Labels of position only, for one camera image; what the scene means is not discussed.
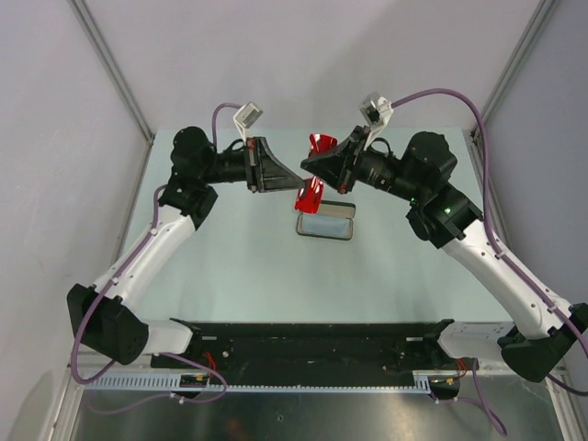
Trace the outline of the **red sunglasses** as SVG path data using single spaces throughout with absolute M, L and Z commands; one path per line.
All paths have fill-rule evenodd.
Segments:
M 310 135 L 308 158 L 327 153 L 337 145 L 337 139 L 320 133 Z M 323 181 L 314 176 L 304 180 L 304 188 L 300 189 L 294 209 L 302 213 L 317 214 L 322 202 Z

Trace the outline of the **dark green glasses case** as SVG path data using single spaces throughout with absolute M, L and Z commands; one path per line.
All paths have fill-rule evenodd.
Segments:
M 324 200 L 315 214 L 301 212 L 296 223 L 300 236 L 339 241 L 353 237 L 356 205 L 347 202 Z

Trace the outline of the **light blue cleaning cloth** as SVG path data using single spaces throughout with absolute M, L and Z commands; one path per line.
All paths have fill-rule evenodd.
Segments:
M 350 224 L 348 220 L 339 219 L 305 219 L 301 229 L 307 234 L 332 237 L 347 237 Z

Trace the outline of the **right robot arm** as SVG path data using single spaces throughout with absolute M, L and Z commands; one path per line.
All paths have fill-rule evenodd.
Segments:
M 458 159 L 443 135 L 414 134 L 402 157 L 379 152 L 370 141 L 369 128 L 361 126 L 343 141 L 312 134 L 301 167 L 340 194 L 361 182 L 408 201 L 414 234 L 468 269 L 512 319 L 444 321 L 424 345 L 425 361 L 433 368 L 456 358 L 503 361 L 523 379 L 547 378 L 586 330 L 586 304 L 549 291 L 496 239 L 481 210 L 450 184 Z

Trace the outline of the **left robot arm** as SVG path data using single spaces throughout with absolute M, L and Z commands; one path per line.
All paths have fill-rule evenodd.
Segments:
M 203 345 L 189 325 L 143 321 L 137 307 L 154 276 L 210 214 L 218 198 L 214 185 L 244 182 L 253 193 L 303 186 L 263 137 L 217 152 L 203 129 L 187 127 L 175 135 L 170 158 L 170 178 L 153 193 L 152 219 L 142 236 L 93 284 L 76 284 L 67 294 L 74 344 L 121 365 L 160 353 L 186 368 L 201 360 Z

